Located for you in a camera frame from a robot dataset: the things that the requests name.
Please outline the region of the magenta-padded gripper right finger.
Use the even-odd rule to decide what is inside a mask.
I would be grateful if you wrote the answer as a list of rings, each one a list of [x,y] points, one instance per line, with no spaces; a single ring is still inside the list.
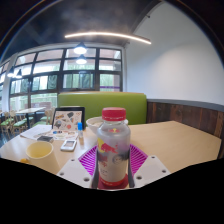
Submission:
[[[128,181],[130,188],[140,188],[167,175],[169,170],[155,155],[147,155],[137,146],[130,145]]]

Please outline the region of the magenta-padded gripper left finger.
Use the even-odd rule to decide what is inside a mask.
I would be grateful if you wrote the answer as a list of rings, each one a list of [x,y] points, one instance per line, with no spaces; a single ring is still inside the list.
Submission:
[[[69,159],[57,175],[83,188],[96,189],[99,180],[96,158],[97,149],[93,147],[79,158]]]

